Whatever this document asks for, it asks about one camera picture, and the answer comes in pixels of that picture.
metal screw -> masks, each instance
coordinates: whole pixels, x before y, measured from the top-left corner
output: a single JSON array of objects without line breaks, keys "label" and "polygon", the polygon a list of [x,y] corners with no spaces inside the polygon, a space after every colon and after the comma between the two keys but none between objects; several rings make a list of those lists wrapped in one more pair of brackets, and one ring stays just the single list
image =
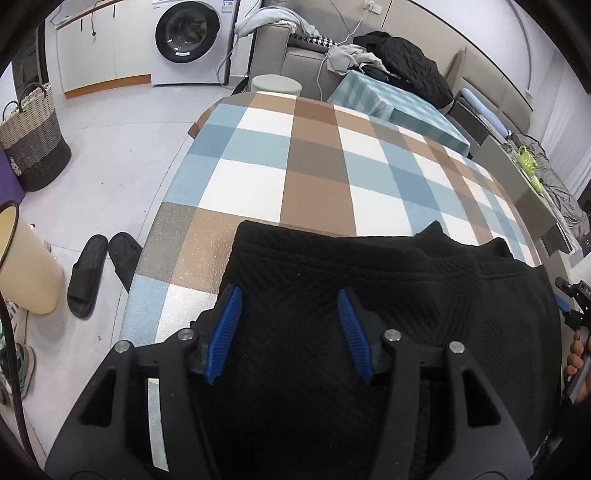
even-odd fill
[{"label": "metal screw", "polygon": [[454,341],[449,344],[449,349],[453,353],[464,353],[464,350],[466,349],[466,347],[464,347],[463,343]]},{"label": "metal screw", "polygon": [[129,343],[127,340],[119,340],[119,342],[117,342],[115,344],[115,352],[117,352],[117,353],[126,352],[127,350],[129,350],[130,346],[131,346],[131,343]]},{"label": "metal screw", "polygon": [[398,330],[386,330],[384,332],[384,338],[388,341],[388,342],[398,342],[401,338],[402,338],[402,333],[400,333]]},{"label": "metal screw", "polygon": [[179,330],[177,333],[178,338],[181,339],[183,342],[190,340],[194,337],[194,335],[195,333],[190,328],[184,328],[182,330]]}]

gray bedsheet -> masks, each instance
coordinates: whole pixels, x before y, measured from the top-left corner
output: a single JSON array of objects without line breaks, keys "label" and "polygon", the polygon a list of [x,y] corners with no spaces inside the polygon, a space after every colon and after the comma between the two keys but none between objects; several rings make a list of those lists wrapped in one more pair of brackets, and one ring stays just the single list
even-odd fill
[{"label": "gray bedsheet", "polygon": [[546,191],[564,216],[574,237],[582,244],[584,236],[590,231],[587,214],[581,209],[577,200],[570,194],[568,188],[564,186],[562,180],[550,167],[546,152],[540,143],[534,138],[519,133],[511,134],[509,139],[517,148],[525,145],[537,160],[538,170],[536,170],[535,175],[544,184]]}]

wooden countertop edge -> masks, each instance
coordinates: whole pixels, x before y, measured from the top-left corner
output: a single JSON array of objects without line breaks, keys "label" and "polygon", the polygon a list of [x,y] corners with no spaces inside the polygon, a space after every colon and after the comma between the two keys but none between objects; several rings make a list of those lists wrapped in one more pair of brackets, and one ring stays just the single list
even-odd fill
[{"label": "wooden countertop edge", "polygon": [[60,29],[64,28],[65,26],[70,25],[71,23],[74,23],[75,21],[85,17],[86,15],[91,14],[92,12],[96,12],[97,10],[109,7],[114,4],[118,4],[119,2],[123,2],[123,1],[124,0],[109,0],[108,2],[105,2],[104,4],[97,5],[96,7],[93,7],[89,10],[85,10],[82,13],[79,13],[78,15],[76,15],[75,17],[68,18],[67,20],[64,20],[62,23],[60,23],[56,27],[56,30],[60,30]]}]

black slipper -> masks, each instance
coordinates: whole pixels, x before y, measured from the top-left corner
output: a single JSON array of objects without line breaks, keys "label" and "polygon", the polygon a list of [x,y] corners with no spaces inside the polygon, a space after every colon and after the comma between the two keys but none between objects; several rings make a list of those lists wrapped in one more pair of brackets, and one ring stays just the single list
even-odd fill
[{"label": "black slipper", "polygon": [[95,309],[108,245],[109,241],[104,235],[91,236],[78,262],[72,267],[72,278],[68,286],[68,306],[77,317],[86,318]]},{"label": "black slipper", "polygon": [[141,254],[141,245],[127,232],[117,233],[109,242],[109,256],[115,266],[115,273],[128,293]]}]

electrical outlet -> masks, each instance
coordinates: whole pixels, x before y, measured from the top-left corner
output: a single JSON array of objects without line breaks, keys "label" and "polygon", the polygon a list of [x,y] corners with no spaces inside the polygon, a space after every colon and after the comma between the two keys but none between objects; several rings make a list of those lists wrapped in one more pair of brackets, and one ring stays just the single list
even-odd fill
[{"label": "electrical outlet", "polygon": [[378,5],[377,3],[375,3],[374,0],[365,0],[363,2],[363,8],[376,15],[379,15],[382,13],[382,9],[384,7],[382,7],[382,5]]}]

